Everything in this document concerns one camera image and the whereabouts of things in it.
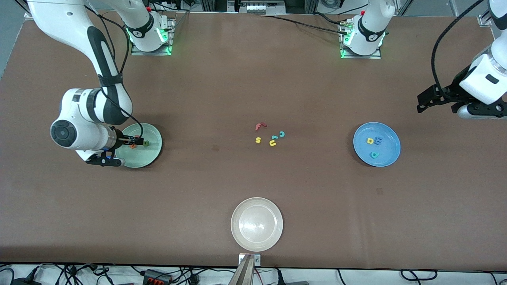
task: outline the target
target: plate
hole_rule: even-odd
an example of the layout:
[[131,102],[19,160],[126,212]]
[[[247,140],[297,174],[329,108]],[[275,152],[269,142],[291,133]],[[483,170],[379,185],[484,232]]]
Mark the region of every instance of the plate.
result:
[[282,213],[268,199],[246,199],[232,214],[231,231],[236,242],[247,251],[265,251],[274,246],[282,235]]
[[[125,159],[125,166],[131,168],[140,168],[152,163],[160,154],[162,149],[162,135],[156,127],[141,123],[143,132],[142,137],[144,140],[150,142],[147,147],[137,146],[131,149],[128,145],[123,145],[115,151],[115,156]],[[138,124],[133,124],[126,127],[122,133],[124,135],[139,135],[141,134],[141,127]]]
[[367,164],[385,167],[398,159],[402,145],[398,135],[389,126],[370,122],[362,125],[355,132],[354,150]]

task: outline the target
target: white plate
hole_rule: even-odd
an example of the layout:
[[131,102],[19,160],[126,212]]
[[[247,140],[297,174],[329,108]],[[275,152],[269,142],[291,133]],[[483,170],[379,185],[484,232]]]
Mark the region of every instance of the white plate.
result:
[[265,251],[274,246],[282,235],[282,213],[268,199],[246,199],[232,213],[231,231],[242,248],[251,252]]

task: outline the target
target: light green plate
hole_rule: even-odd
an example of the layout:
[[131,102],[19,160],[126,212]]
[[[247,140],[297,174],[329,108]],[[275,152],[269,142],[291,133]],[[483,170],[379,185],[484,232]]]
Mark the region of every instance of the light green plate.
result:
[[[147,147],[137,146],[135,149],[124,145],[115,152],[116,157],[125,159],[125,166],[127,167],[140,168],[147,166],[158,157],[162,149],[162,136],[157,128],[147,123],[141,123],[141,125],[143,128],[142,137],[145,141],[148,140],[150,145]],[[126,127],[122,132],[124,135],[139,135],[141,134],[141,127],[138,124],[133,124]]]

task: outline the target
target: cable on floor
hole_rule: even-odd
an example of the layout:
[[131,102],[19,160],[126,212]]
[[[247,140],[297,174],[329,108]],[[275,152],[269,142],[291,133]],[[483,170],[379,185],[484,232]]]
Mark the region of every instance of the cable on floor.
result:
[[283,280],[282,272],[278,267],[275,267],[276,272],[278,273],[278,285],[285,285],[285,281]]
[[493,277],[493,281],[495,281],[495,285],[498,285],[498,283],[496,282],[495,274],[493,274],[493,272],[489,272],[489,274],[491,274],[491,277]]
[[141,274],[141,271],[140,271],[140,270],[135,269],[135,267],[130,266],[130,268],[134,269],[134,271],[135,271],[135,272],[137,272],[137,273]]
[[10,273],[12,274],[11,282],[9,283],[10,285],[12,285],[12,283],[14,282],[14,270],[12,270],[11,268],[0,269],[0,272],[3,272],[3,271],[10,271]]
[[[405,274],[404,274],[405,271],[410,272],[414,276],[414,278],[408,278],[408,277],[406,277]],[[437,270],[428,270],[428,271],[429,272],[434,272],[435,275],[432,276],[432,277],[430,277],[430,278],[419,278],[415,274],[414,270],[412,270],[412,269],[402,269],[402,270],[400,270],[400,273],[401,273],[403,279],[405,279],[407,281],[410,281],[410,282],[416,281],[418,285],[421,285],[421,281],[431,281],[431,280],[434,280],[438,276],[438,274],[439,274]]]
[[347,285],[347,284],[345,284],[345,281],[343,281],[342,272],[339,269],[336,269],[336,270],[338,271],[338,276],[340,277],[340,281],[342,282],[342,285]]
[[264,282],[262,282],[262,278],[261,278],[261,275],[259,274],[259,271],[257,270],[257,268],[254,268],[255,270],[255,273],[257,274],[257,276],[259,277],[259,281],[261,282],[261,285],[264,285]]

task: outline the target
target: blue plate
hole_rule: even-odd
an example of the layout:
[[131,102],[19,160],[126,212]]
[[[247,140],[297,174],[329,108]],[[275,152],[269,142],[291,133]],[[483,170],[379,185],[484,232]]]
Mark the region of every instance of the blue plate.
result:
[[385,167],[398,159],[402,145],[398,135],[387,125],[370,122],[355,131],[354,150],[367,164]]

